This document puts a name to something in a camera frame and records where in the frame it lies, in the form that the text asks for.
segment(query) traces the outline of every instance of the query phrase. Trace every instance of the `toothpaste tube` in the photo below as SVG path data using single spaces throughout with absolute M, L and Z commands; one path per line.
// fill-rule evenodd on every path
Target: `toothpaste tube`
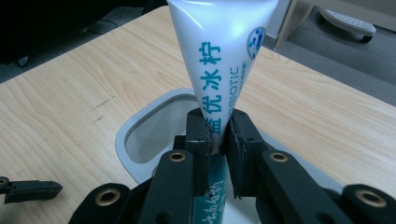
M 167 0 L 195 95 L 210 126 L 210 192 L 194 200 L 194 223 L 220 223 L 227 165 L 219 154 L 227 123 L 277 0 Z

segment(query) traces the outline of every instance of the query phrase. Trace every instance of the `light wood tabletop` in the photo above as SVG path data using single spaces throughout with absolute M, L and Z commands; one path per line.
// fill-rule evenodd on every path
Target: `light wood tabletop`
M 67 223 L 91 190 L 135 187 L 116 154 L 118 130 L 190 87 L 168 7 L 2 83 L 0 175 L 64 189 L 50 201 L 0 204 L 0 223 Z M 396 197 L 395 107 L 262 48 L 236 108 L 341 184 Z

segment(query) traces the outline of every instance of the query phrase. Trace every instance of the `gray carpet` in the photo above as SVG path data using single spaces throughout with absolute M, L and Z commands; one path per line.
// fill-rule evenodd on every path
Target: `gray carpet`
M 0 83 L 49 61 L 70 49 L 84 44 L 100 34 L 140 16 L 142 8 L 119 7 L 103 20 L 89 27 L 85 35 L 74 34 L 50 45 L 30 57 L 27 66 L 0 64 Z M 266 37 L 263 45 L 294 61 L 334 78 L 381 101 L 396 106 L 396 34 L 375 27 L 376 33 L 368 44 L 361 36 L 345 32 L 328 22 L 318 24 L 318 9 L 279 49 L 275 40 Z
M 279 48 L 266 38 L 264 46 L 396 106 L 396 34 L 375 27 L 371 42 L 362 35 L 343 31 L 328 22 L 318 24 L 314 7 L 308 19 Z

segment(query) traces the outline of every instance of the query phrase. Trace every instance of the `black plastic part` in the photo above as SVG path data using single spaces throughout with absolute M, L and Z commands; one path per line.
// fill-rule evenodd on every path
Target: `black plastic part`
M 209 127 L 205 124 L 201 109 L 196 108 L 187 115 L 186 145 L 194 157 L 194 196 L 204 196 L 209 189 L 209 155 L 211 149 Z
M 139 202 L 134 198 L 134 203 L 142 204 L 146 198 L 149 185 L 138 186 L 138 192 L 142 195 Z M 82 204 L 70 219 L 70 224 L 77 223 L 97 223 L 97 224 L 116 224 L 122 223 L 123 213 L 121 212 L 129 200 L 130 190 L 121 184 L 105 184 L 91 191 Z
M 396 223 L 396 201 L 379 189 L 346 186 L 340 204 L 354 223 Z
M 55 198 L 62 186 L 54 181 L 9 181 L 0 177 L 0 194 L 6 194 L 4 203 L 22 203 Z
M 289 153 L 262 153 L 262 176 L 286 223 L 352 223 Z
M 268 150 L 248 114 L 235 109 L 227 126 L 225 148 L 234 197 L 256 197 L 263 190 L 257 160 Z
M 138 223 L 191 223 L 193 157 L 185 150 L 163 154 Z

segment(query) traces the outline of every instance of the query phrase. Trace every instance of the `wooden table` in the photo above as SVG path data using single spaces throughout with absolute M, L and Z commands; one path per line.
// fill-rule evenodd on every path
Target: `wooden table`
M 256 60 L 236 108 L 342 184 L 396 197 L 395 107 L 268 49 Z M 92 189 L 135 187 L 114 148 L 119 128 L 190 86 L 168 7 L 1 84 L 0 175 L 64 190 L 51 201 L 0 204 L 0 223 L 66 223 Z

